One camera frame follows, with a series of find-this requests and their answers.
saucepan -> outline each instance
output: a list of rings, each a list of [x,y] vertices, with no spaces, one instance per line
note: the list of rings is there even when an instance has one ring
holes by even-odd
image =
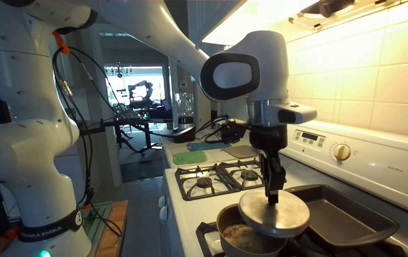
[[[227,257],[277,257],[287,243],[286,238],[254,231],[243,221],[237,203],[220,211],[217,228]]]

blue cloth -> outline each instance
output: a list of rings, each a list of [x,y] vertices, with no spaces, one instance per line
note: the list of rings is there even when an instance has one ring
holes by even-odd
[[[225,143],[200,142],[200,143],[189,143],[186,146],[189,151],[194,152],[194,151],[204,151],[204,150],[227,148],[231,145],[227,145]]]

green led light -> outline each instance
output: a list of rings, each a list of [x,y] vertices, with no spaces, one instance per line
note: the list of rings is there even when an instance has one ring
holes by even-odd
[[[52,257],[51,255],[50,255],[50,253],[48,252],[48,251],[42,251],[42,252],[40,252],[40,257]]]

chandelier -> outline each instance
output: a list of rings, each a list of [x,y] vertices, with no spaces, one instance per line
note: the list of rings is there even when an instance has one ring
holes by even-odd
[[[106,73],[108,76],[117,76],[118,78],[128,77],[132,75],[132,65],[122,67],[121,63],[115,63],[115,65],[106,66]]]

digital display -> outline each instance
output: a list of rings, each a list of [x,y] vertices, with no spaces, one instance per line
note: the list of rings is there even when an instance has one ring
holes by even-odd
[[[309,134],[309,133],[305,133],[305,132],[302,133],[302,137],[305,137],[305,138],[308,138],[308,139],[311,139],[311,140],[315,140],[315,141],[318,139],[318,136],[312,135],[312,134]]]

